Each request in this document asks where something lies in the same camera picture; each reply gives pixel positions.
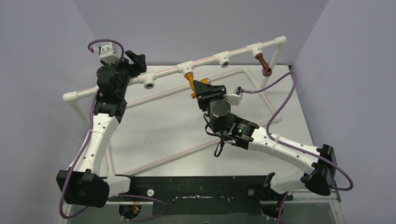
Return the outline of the orange plastic faucet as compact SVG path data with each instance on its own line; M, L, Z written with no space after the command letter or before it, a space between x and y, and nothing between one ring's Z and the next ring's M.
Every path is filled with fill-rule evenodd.
M195 99L196 98L196 91L195 91L195 86L194 86L194 83L193 83L195 81L193 73L192 72L186 73L185 78L188 80L190 88L192 90L191 97L193 99ZM201 79L200 82L204 83L204 84L210 84L210 79L209 78L204 78L204 79Z

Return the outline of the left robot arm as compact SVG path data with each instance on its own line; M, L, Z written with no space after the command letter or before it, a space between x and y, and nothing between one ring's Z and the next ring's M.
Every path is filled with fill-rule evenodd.
M126 110L126 90L131 78L146 72L145 55L128 50L118 63L101 61L97 70L98 90L92 105L89 131L75 160L67 170L59 170L56 181L61 190L59 204L103 207L110 197L121 194L126 200L138 196L130 178L100 177L102 160L110 139Z

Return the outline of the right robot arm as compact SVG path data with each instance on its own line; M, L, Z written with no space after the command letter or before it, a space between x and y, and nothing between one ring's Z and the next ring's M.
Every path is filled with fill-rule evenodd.
M286 173L270 173L262 192L268 199L275 199L288 191L307 189L321 196L329 196L335 176L335 168L322 160L335 163L334 149L300 144L271 134L264 127L231 113L226 100L224 85L210 85L194 80L199 108L204 112L206 128L210 136L220 138L221 146L230 144L245 150L268 154L296 167Z

